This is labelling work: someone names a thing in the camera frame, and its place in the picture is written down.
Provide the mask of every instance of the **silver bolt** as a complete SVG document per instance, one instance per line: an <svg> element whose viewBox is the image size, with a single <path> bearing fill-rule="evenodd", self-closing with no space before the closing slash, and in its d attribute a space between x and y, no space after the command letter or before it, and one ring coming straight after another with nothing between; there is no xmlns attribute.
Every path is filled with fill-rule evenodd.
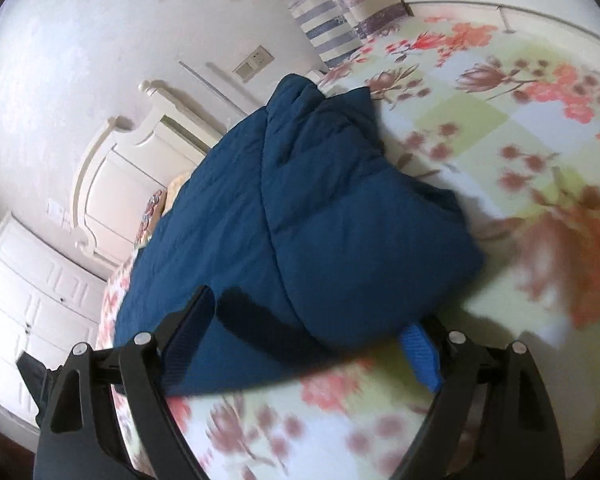
<svg viewBox="0 0 600 480"><path fill-rule="evenodd" d="M466 343L466 336L458 330L452 330L449 332L449 341L454 345L461 345Z"/></svg>
<svg viewBox="0 0 600 480"><path fill-rule="evenodd" d="M526 345L522 341L514 341L511 349L519 355L526 353Z"/></svg>
<svg viewBox="0 0 600 480"><path fill-rule="evenodd" d="M149 341L151 341L151 334L148 332L136 334L136 337L134 338L134 343L138 346L146 345Z"/></svg>
<svg viewBox="0 0 600 480"><path fill-rule="evenodd" d="M87 351L88 348L89 347L87 346L87 343L78 343L76 346L74 346L74 355L82 355Z"/></svg>

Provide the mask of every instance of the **electrical outlet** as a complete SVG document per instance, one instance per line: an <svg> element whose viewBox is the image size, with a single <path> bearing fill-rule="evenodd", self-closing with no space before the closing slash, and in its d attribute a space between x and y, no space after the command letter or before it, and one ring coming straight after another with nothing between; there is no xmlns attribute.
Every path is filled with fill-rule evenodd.
<svg viewBox="0 0 600 480"><path fill-rule="evenodd" d="M263 46L259 46L247 56L247 59L234 68L234 74L242 79L243 83L246 83L272 61L273 56Z"/></svg>

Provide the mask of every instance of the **bed sheet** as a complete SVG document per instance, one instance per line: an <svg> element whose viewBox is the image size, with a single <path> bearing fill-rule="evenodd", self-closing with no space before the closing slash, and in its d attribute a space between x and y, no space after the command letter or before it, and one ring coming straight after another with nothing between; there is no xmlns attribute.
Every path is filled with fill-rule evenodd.
<svg viewBox="0 0 600 480"><path fill-rule="evenodd" d="M541 38L407 18L331 70L321 88L331 95L362 85L377 100L386 156L455 189L489 256L482 277L440 317L482 344L527 343L572 474L600 440L600 194L587 187L600 186L600 73ZM558 217L568 229L555 238ZM573 253L586 263L577 272L567 268ZM135 256L110 280L100 348L112 341ZM133 464L150 473L126 401L114 399ZM212 480L326 471L381 480L431 400L391 342L279 386L168 403ZM477 430L466 428L456 464Z"/></svg>

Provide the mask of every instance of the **blue garment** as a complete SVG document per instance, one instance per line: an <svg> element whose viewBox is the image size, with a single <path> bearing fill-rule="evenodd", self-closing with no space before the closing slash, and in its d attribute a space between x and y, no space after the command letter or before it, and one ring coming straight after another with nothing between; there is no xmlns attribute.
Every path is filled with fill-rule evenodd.
<svg viewBox="0 0 600 480"><path fill-rule="evenodd" d="M211 150L158 223L114 342L154 330L208 285L216 315L190 362L165 358L172 380L163 387L168 395L247 388L397 335L481 266L454 194L384 158L368 88L325 98L289 75ZM272 328L251 344L225 328L221 306L238 327L257 319L250 333ZM257 348L295 347L296 336L299 356Z"/></svg>

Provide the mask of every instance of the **headboard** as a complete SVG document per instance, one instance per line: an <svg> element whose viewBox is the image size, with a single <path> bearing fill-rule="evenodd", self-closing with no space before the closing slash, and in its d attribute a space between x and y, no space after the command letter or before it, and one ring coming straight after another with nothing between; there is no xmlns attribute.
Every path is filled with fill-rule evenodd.
<svg viewBox="0 0 600 480"><path fill-rule="evenodd" d="M91 141L74 177L71 219L87 242L76 246L109 269L124 262L148 200L194 170L222 138L173 95L143 81L153 108L138 129L111 119Z"/></svg>

